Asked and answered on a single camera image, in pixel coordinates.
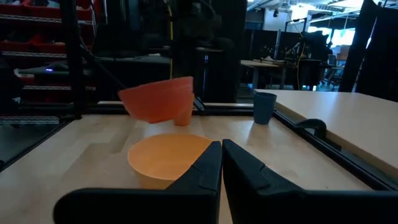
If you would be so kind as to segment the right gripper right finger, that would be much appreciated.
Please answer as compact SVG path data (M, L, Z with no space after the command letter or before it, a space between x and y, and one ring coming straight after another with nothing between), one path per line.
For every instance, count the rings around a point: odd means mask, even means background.
M233 223L397 223L397 192L306 190L232 140L222 148Z

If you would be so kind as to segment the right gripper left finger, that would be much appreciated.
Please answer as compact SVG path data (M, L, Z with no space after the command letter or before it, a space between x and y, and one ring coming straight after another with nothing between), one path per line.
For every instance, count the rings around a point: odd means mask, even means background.
M61 197L55 223L217 223L222 147L212 142L164 190L85 188Z

